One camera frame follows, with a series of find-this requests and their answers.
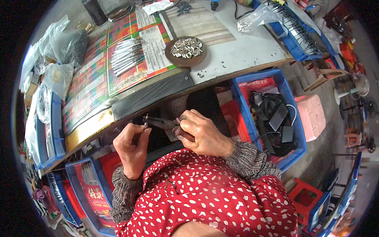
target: round wooden tray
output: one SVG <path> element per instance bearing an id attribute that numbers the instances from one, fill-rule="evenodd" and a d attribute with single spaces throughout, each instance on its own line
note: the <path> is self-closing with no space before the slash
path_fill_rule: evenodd
<path id="1" fill-rule="evenodd" d="M 193 38 L 193 39 L 196 39 L 198 42 L 202 43 L 203 47 L 201 48 L 201 50 L 203 51 L 200 55 L 198 56 L 194 56 L 192 58 L 178 58 L 178 57 L 175 57 L 174 55 L 172 55 L 171 53 L 171 47 L 175 44 L 175 41 L 177 41 L 178 39 L 188 39 L 188 38 Z M 171 40 L 167 45 L 166 45 L 166 48 L 164 50 L 164 54 L 166 55 L 167 59 L 174 65 L 176 66 L 179 66 L 179 67 L 193 67 L 195 65 L 198 65 L 199 63 L 201 63 L 206 55 L 207 55 L 207 47 L 205 46 L 204 42 L 199 40 L 198 38 L 196 37 L 192 37 L 192 36 L 181 36 L 181 37 L 178 37 L 174 40 Z"/>

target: right hand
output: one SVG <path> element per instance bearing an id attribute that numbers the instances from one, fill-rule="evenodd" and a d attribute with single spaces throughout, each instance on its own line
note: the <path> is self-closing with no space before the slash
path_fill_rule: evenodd
<path id="1" fill-rule="evenodd" d="M 232 139 L 220 133 L 211 119 L 204 117 L 197 110 L 186 110 L 180 116 L 180 120 L 181 128 L 195 137 L 195 142 L 191 142 L 183 136 L 178 136 L 184 147 L 199 155 L 226 157 L 232 154 Z"/>

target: white table surface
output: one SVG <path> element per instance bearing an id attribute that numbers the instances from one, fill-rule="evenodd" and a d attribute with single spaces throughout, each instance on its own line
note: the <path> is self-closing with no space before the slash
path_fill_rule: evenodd
<path id="1" fill-rule="evenodd" d="M 209 11 L 210 1 L 200 1 Z M 251 8 L 238 5 L 238 16 Z M 251 35 L 242 35 L 237 30 L 237 20 L 234 18 L 235 4 L 223 0 L 215 11 L 215 17 L 236 38 L 235 41 L 209 46 L 204 61 L 191 67 L 191 77 L 195 84 L 211 80 L 215 77 L 243 70 L 252 66 L 271 63 L 285 59 L 285 54 L 279 44 L 260 25 Z"/>

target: colorful poster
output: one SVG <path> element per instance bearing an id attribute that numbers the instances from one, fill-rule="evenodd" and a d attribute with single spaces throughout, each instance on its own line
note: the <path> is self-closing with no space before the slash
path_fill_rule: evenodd
<path id="1" fill-rule="evenodd" d="M 89 37 L 84 66 L 74 73 L 62 110 L 64 133 L 70 134 L 80 120 L 108 98 L 155 75 L 175 68 L 164 55 L 170 37 L 159 15 L 141 8 L 100 28 Z M 111 56 L 118 42 L 143 37 L 145 60 L 119 77 L 112 70 Z"/>
<path id="2" fill-rule="evenodd" d="M 93 60 L 93 58 L 96 57 L 99 53 L 105 51 L 108 30 L 108 28 L 103 29 L 88 41 L 86 55 L 84 56 L 84 65 Z"/>
<path id="3" fill-rule="evenodd" d="M 119 77 L 115 76 L 111 64 L 111 56 L 117 44 L 113 44 L 107 49 L 108 93 L 110 97 L 143 80 L 176 67 L 175 65 L 172 65 L 164 55 L 164 49 L 166 44 L 170 41 L 170 38 L 158 15 L 155 15 L 154 25 L 139 28 L 138 31 L 124 37 L 122 40 L 137 37 L 143 37 L 146 42 L 143 45 L 145 60 Z"/>
<path id="4" fill-rule="evenodd" d="M 107 98 L 106 55 L 100 53 L 74 75 L 63 108 L 65 131 L 75 126 L 81 118 Z"/>

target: pliers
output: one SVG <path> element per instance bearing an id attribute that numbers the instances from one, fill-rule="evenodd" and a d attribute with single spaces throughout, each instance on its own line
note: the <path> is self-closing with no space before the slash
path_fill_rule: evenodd
<path id="1" fill-rule="evenodd" d="M 148 123 L 148 124 L 159 127 L 163 130 L 174 132 L 175 136 L 181 135 L 181 136 L 187 138 L 188 140 L 190 140 L 191 142 L 195 142 L 195 137 L 193 135 L 189 134 L 188 132 L 184 131 L 180 127 L 179 118 L 176 118 L 175 120 L 167 120 L 167 119 L 163 119 L 163 118 L 153 118 L 153 117 L 144 116 L 143 121 Z"/>

